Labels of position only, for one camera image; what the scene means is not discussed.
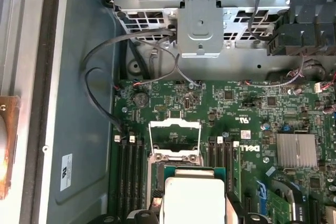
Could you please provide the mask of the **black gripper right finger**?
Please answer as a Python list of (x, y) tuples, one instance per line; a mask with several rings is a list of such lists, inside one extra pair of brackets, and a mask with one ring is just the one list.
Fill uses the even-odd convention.
[(226, 195), (225, 223), (266, 223), (266, 218), (247, 212), (235, 195)]

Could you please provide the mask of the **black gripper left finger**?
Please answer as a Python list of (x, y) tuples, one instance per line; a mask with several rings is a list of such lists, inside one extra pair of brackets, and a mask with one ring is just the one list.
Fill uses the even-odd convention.
[(89, 223), (160, 223), (160, 213), (163, 205), (164, 192), (154, 190), (148, 209), (138, 209), (130, 212), (125, 218), (104, 214), (94, 218)]

